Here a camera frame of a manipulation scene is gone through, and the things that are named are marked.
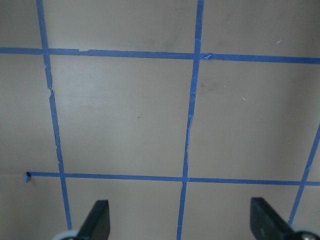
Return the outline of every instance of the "floor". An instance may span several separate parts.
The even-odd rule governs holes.
[[[110,240],[320,229],[319,0],[0,0],[0,238],[108,199]]]

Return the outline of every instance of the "silver screw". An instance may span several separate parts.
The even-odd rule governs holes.
[[[303,240],[316,240],[316,237],[311,233],[303,233],[301,237]]]

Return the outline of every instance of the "vertical blue tape strip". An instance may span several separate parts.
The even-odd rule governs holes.
[[[58,160],[58,167],[60,173],[60,181],[61,181],[61,191],[63,197],[63,204],[64,204],[64,211],[66,217],[66,223],[68,229],[72,229],[72,222],[71,222],[71,215],[70,215],[70,208],[69,208],[69,200],[68,200],[68,192],[67,192],[67,183],[65,177],[65,169],[64,169],[64,161],[62,157],[61,151],[61,144],[60,144],[60,133],[59,133],[59,126],[58,126],[58,116],[57,116],[57,109],[56,109],[56,100],[55,100],[55,93],[52,90],[52,76],[51,76],[51,63],[50,63],[50,56],[49,56],[49,46],[48,46],[48,38],[47,38],[47,31],[46,31],[46,24],[45,24],[45,14],[44,14],[44,7],[42,0],[36,0],[36,8],[38,13],[38,21],[39,21],[39,28],[40,28],[40,35],[41,35],[41,44],[43,50],[43,61],[45,65],[45,76],[46,76],[46,83],[47,88],[50,90],[50,110],[51,110],[51,117],[52,117],[52,125],[54,131],[54,140],[56,145],[56,156]]]
[[[188,159],[189,159],[188,148],[189,148],[190,129],[191,129],[194,113],[195,113],[195,104],[196,104],[197,84],[198,84],[200,55],[201,55],[203,12],[204,12],[204,0],[198,0],[197,7],[196,7],[194,56],[193,56],[192,78],[191,78],[191,84],[190,84],[190,100],[189,100],[188,119],[187,119],[187,125],[186,125],[184,159],[183,159],[183,170],[182,170],[182,188],[181,188],[181,195],[180,195],[176,240],[181,240],[181,237],[182,237],[185,202],[186,202],[186,194],[187,194],[187,183],[189,181],[188,180]]]
[[[318,129],[316,131],[315,138],[314,138],[314,141],[313,141],[313,144],[311,147],[311,151],[310,151],[310,154],[308,157],[308,161],[306,162],[306,166],[305,166],[304,173],[302,176],[301,184],[300,184],[298,193],[295,197],[295,201],[294,201],[294,204],[293,204],[293,207],[291,210],[291,214],[290,214],[290,217],[288,220],[289,225],[291,225],[295,219],[295,215],[297,213],[297,209],[298,209],[302,194],[304,192],[305,185],[307,183],[308,175],[309,175],[310,169],[312,167],[312,163],[313,163],[315,155],[316,155],[316,151],[317,151],[317,148],[319,145],[319,140],[320,140],[320,123],[319,123]]]

